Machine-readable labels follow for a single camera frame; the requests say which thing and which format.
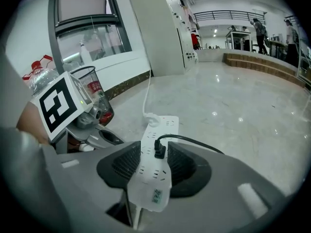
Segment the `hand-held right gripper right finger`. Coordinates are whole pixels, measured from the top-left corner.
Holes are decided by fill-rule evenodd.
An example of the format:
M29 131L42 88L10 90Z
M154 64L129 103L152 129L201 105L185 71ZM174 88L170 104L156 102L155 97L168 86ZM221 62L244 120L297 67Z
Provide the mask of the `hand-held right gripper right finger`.
M258 233L289 202L233 157L175 142L168 154L171 197L163 212L143 212L144 233Z

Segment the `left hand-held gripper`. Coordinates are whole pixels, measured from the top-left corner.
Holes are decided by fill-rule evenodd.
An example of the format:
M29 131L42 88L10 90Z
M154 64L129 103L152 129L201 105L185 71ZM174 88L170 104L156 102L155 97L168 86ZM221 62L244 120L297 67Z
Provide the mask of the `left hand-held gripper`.
M124 143L106 127L96 126L102 110L82 83L64 72L34 99L50 143L57 152L90 151Z

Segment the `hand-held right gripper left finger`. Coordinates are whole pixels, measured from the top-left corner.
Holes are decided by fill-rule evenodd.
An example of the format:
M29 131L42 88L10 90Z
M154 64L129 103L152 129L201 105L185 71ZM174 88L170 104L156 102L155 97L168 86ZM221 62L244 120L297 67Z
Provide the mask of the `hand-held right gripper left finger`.
M140 142L90 152L56 154L42 146L44 167L67 214L69 233L133 233L115 219L123 208L131 221L127 184L140 162Z

